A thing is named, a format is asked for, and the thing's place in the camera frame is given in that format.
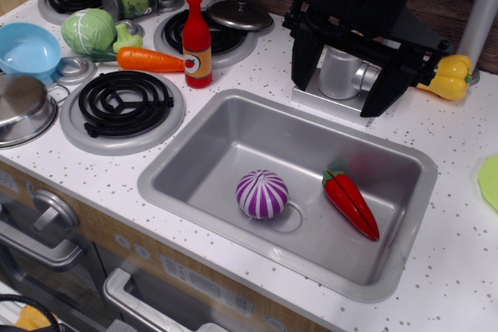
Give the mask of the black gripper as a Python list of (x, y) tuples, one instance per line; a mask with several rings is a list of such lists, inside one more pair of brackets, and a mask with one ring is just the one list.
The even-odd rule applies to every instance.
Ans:
[[(304, 91), (324, 44), (368, 61), (390, 61), (381, 68), (361, 110), (379, 117), (408, 89), (435, 77), (438, 58), (453, 52), (451, 42), (421, 23), (407, 0), (293, 0), (283, 26), (294, 37), (291, 78)], [(399, 44), (396, 50), (377, 38)]]

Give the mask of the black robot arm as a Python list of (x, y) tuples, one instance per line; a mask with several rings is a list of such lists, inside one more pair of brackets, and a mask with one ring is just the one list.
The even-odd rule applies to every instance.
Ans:
[(408, 0), (293, 0), (284, 27), (294, 39), (291, 77), (305, 90), (324, 46), (380, 67), (361, 111), (378, 117), (410, 86), (428, 86), (451, 42), (424, 25)]

